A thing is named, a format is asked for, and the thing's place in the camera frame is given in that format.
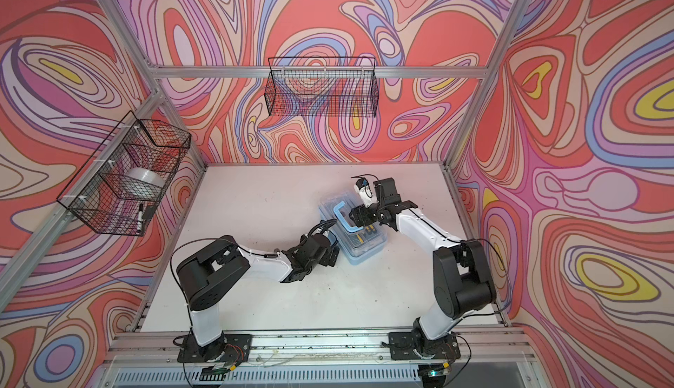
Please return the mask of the blue plastic tool box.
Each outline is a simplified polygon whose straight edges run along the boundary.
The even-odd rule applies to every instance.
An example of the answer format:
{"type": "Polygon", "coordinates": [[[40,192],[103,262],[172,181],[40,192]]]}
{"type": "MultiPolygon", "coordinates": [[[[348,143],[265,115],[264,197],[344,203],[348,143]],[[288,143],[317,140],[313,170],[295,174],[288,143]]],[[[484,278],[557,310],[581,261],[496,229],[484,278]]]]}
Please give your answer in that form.
{"type": "Polygon", "coordinates": [[[349,217],[352,209],[360,205],[361,200],[353,193],[344,193],[324,198],[319,204],[319,213],[323,220],[336,219],[330,228],[332,240],[337,241],[344,256],[352,265],[370,259],[381,252],[388,242],[384,230],[376,223],[368,227],[357,226],[349,217]]]}

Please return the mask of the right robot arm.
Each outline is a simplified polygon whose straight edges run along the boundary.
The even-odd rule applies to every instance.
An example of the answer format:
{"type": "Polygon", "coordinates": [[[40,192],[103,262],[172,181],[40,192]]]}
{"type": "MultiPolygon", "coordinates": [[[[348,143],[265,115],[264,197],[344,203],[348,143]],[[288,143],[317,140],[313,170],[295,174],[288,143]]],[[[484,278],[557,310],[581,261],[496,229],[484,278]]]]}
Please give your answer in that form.
{"type": "Polygon", "coordinates": [[[393,360],[444,360],[460,357],[453,330],[464,319],[496,301],[488,252],[477,239],[461,239],[431,221],[419,206],[403,200],[395,180],[368,181],[354,176],[362,203],[349,218],[358,228],[379,224],[393,229],[428,252],[432,259],[435,303],[407,332],[391,332],[383,343],[393,360]]]}

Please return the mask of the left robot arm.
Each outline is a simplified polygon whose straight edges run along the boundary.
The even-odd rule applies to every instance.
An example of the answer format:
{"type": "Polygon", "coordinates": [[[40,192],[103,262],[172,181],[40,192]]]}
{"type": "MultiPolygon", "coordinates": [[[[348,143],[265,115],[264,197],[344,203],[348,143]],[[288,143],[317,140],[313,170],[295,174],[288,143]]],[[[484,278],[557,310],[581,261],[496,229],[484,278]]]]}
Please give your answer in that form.
{"type": "Polygon", "coordinates": [[[328,234],[336,219],[322,220],[289,249],[263,252],[249,249],[231,235],[205,238],[207,245],[171,263],[171,276],[184,297],[191,329],[180,344],[181,363],[217,363],[247,360],[241,342],[228,340],[220,318],[219,303],[240,280],[267,279],[279,284],[304,280],[317,266],[333,267],[340,248],[328,234]]]}

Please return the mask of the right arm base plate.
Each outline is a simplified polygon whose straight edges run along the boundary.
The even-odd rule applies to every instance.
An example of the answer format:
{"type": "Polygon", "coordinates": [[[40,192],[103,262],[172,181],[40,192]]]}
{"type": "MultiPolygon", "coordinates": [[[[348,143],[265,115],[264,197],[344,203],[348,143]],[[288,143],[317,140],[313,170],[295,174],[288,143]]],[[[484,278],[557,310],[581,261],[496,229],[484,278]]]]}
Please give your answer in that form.
{"type": "Polygon", "coordinates": [[[454,363],[461,357],[458,341],[454,335],[444,335],[429,340],[419,331],[390,332],[388,340],[381,342],[389,349],[392,360],[442,360],[454,363]]]}

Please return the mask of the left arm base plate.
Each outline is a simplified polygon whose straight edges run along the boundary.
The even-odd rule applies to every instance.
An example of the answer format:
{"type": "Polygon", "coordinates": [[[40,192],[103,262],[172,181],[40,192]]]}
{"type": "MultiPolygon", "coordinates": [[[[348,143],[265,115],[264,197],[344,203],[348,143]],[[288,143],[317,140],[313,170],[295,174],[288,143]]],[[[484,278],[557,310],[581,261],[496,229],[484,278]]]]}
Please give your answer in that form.
{"type": "Polygon", "coordinates": [[[215,341],[199,346],[193,333],[180,335],[173,340],[179,348],[179,363],[228,363],[241,364],[249,360],[251,334],[222,333],[215,341]]]}

